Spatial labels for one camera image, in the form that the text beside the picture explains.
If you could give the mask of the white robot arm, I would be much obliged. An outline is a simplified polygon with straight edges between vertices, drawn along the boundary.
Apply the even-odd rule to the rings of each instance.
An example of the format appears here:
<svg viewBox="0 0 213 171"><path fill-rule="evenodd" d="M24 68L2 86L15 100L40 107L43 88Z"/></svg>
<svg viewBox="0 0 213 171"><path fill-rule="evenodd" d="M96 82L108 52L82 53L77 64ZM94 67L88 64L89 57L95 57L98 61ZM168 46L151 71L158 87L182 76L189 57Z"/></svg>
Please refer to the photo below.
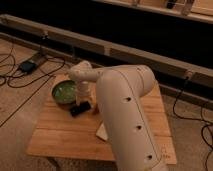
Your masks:
<svg viewBox="0 0 213 171"><path fill-rule="evenodd" d="M156 82L148 66L94 68L82 61L68 76L77 84L79 102L90 95L88 84L96 84L96 103L119 171L168 171L141 103Z"/></svg>

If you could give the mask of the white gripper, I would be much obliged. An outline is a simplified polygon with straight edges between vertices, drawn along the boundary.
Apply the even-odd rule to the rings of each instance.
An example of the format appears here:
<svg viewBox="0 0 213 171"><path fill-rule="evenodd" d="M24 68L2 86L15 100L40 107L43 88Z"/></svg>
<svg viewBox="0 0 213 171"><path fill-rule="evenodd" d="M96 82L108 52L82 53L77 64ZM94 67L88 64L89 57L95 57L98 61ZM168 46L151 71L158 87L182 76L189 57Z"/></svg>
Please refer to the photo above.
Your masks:
<svg viewBox="0 0 213 171"><path fill-rule="evenodd" d="M76 104L87 101L91 96L89 83L86 81L76 83Z"/></svg>

